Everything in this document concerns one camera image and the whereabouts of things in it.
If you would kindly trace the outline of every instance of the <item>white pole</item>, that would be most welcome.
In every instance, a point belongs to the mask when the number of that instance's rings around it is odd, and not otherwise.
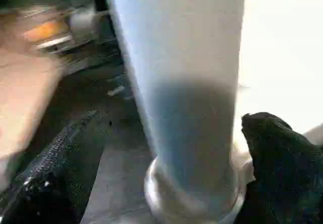
[[[151,209],[171,224],[232,222],[242,203],[230,149],[244,0],[113,2],[157,154],[146,179]]]

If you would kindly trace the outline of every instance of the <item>pole base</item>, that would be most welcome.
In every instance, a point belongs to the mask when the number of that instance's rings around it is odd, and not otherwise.
[[[152,214],[167,224],[231,224],[238,215],[245,197],[246,181],[243,171],[238,172],[239,189],[235,203],[228,210],[215,216],[205,211],[205,203],[175,190],[157,166],[157,158],[151,163],[145,178],[145,197]]]

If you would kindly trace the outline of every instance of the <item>white wall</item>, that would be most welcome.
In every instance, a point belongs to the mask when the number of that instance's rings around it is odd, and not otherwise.
[[[245,0],[240,84],[321,84],[322,70],[323,0]]]

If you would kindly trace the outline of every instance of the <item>orange object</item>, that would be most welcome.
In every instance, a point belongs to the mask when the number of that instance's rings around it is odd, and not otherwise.
[[[29,42],[38,42],[63,33],[67,29],[68,26],[63,22],[49,21],[25,32],[23,36]]]

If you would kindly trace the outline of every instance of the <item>gray floor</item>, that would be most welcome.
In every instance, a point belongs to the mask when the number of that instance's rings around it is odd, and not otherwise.
[[[122,66],[105,66],[63,80],[26,152],[28,161],[70,119],[93,109],[101,112],[101,120],[84,133],[85,141],[104,144],[104,152],[82,224],[156,223],[144,199],[143,180],[152,157],[136,105],[133,99],[125,100],[129,95],[124,91],[108,94],[123,84],[122,80],[111,80],[123,70]],[[80,158],[91,163],[89,156]]]

